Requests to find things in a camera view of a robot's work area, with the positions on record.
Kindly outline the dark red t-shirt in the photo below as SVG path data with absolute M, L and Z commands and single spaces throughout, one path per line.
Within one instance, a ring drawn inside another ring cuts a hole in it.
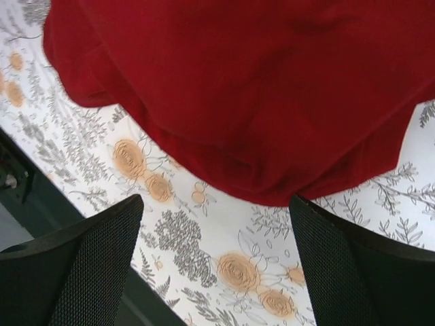
M 73 102 L 267 206 L 394 169 L 434 98 L 433 1 L 53 1 L 43 48 Z

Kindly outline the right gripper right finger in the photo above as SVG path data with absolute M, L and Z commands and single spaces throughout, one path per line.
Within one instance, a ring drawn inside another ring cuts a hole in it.
M 292 228 L 317 325 L 433 325 L 434 252 L 381 236 L 300 196 Z

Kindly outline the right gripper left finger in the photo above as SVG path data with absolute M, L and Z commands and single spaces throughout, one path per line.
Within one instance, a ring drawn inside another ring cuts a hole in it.
M 135 194 L 3 250 L 1 324 L 117 325 L 143 210 Z

